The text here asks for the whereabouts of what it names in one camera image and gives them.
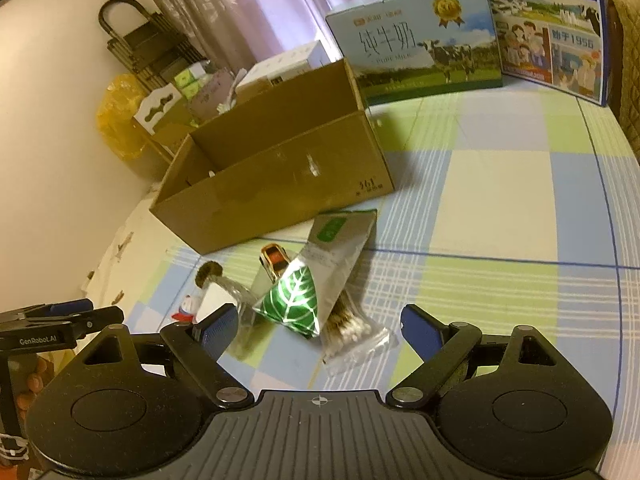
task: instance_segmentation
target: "table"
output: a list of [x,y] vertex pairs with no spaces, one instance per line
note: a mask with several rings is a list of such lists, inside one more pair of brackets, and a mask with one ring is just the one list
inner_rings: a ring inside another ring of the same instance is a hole
[[[532,324],[614,414],[601,473],[635,479],[640,168],[610,110],[506,78],[501,89],[381,105],[371,119],[397,190],[355,207],[375,207],[379,216],[353,286],[365,311],[400,343],[329,377],[318,342],[273,326],[242,362],[225,354],[220,364],[254,394],[264,388],[378,388],[384,395],[421,362],[399,333],[407,303],[485,333]],[[163,229],[158,225],[141,229]],[[121,266],[120,279],[146,282],[124,300],[126,323],[132,332],[154,332],[172,322],[182,298],[195,290],[196,270],[209,259],[249,286],[266,241],[297,251],[309,226],[204,257],[171,234],[163,235],[162,250],[158,243],[149,249],[148,240],[138,252],[155,253],[144,264],[139,256],[130,258],[133,264],[126,256],[111,264],[112,276]],[[136,238],[144,235],[136,233],[132,243]]]

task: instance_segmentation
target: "open cardboard box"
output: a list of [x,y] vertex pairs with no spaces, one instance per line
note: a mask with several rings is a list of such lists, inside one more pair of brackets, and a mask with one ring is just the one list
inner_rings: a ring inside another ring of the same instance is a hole
[[341,60],[285,81],[188,135],[150,211],[206,254],[393,189],[353,74]]

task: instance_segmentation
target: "green leaf packet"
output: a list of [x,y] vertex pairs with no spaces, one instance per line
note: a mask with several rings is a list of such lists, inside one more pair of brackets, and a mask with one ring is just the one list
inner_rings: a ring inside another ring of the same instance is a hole
[[309,238],[254,310],[306,337],[331,314],[376,222],[377,211],[316,216]]

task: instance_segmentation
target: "plastic bag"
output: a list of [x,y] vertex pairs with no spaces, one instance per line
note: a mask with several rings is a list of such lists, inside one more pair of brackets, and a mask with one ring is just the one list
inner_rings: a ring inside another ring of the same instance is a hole
[[306,244],[254,310],[305,337],[320,335],[369,238],[376,213],[316,216]]
[[348,286],[335,303],[320,339],[322,362],[329,377],[361,365],[398,342],[391,330],[364,314]]
[[[238,332],[231,345],[229,345],[228,352],[234,357],[240,358],[246,353],[250,342],[249,339],[256,325],[256,317],[258,316],[252,306],[258,299],[242,283],[223,276],[222,273],[223,269],[219,263],[206,262],[198,270],[195,281],[196,285],[204,291],[203,296],[206,296],[211,285],[217,285],[233,298],[238,311]],[[203,298],[194,322],[200,322],[211,314],[213,312],[211,307],[219,308],[220,306],[220,304],[210,306],[207,304],[206,298]]]
[[136,77],[121,74],[107,86],[95,114],[104,142],[121,160],[138,158],[145,147],[145,139],[132,120],[144,98]]

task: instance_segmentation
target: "cartoon family illustration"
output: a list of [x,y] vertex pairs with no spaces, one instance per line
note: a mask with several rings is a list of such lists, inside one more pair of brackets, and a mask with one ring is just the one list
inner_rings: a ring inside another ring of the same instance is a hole
[[545,52],[545,40],[542,31],[538,31],[533,22],[513,25],[504,35],[503,54],[505,61],[517,67],[537,67],[546,70],[550,67]]

